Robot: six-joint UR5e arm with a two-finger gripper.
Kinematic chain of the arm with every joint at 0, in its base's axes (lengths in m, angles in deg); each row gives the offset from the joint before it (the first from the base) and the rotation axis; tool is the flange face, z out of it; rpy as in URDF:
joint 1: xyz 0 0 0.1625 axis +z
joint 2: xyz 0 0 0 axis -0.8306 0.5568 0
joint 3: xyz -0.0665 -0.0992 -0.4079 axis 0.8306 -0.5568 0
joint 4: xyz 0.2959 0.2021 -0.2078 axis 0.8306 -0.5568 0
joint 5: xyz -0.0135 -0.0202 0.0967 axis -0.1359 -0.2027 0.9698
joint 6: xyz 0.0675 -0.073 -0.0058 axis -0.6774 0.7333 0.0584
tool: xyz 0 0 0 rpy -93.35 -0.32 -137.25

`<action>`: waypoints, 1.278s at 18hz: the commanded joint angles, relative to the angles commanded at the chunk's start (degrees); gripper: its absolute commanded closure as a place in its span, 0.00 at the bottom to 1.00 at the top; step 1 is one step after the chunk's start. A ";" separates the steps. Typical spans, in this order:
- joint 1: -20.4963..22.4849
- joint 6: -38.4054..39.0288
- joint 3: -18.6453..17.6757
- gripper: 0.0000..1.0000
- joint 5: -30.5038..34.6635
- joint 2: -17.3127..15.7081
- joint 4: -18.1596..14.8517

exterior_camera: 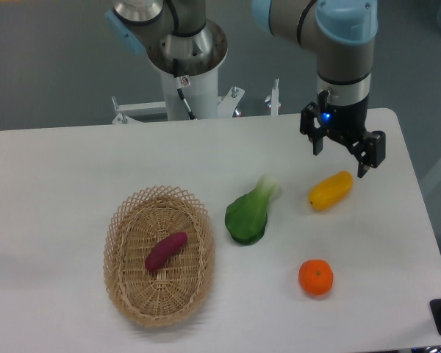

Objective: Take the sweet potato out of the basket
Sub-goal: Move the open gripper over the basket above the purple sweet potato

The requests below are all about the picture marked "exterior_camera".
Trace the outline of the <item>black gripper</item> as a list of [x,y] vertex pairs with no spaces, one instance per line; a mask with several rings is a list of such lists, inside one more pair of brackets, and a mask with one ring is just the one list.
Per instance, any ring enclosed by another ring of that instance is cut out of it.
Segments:
[[315,156],[323,150],[326,130],[350,143],[349,152],[358,162],[357,177],[362,178],[370,168],[377,168],[386,157],[386,134],[383,131],[365,131],[368,111],[368,96],[360,102],[347,106],[327,104],[319,111],[314,102],[301,111],[300,133],[308,137]]

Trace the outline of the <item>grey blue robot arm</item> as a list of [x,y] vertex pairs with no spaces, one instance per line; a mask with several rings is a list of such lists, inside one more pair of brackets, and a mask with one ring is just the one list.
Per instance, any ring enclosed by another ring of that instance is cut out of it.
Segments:
[[[258,26],[316,56],[317,98],[301,111],[300,131],[315,154],[324,138],[346,147],[359,177],[386,156],[385,134],[365,126],[377,9],[375,1],[251,4]],[[159,71],[170,120],[220,116],[218,68],[228,43],[204,1],[114,1],[105,18],[129,51],[146,53]]]

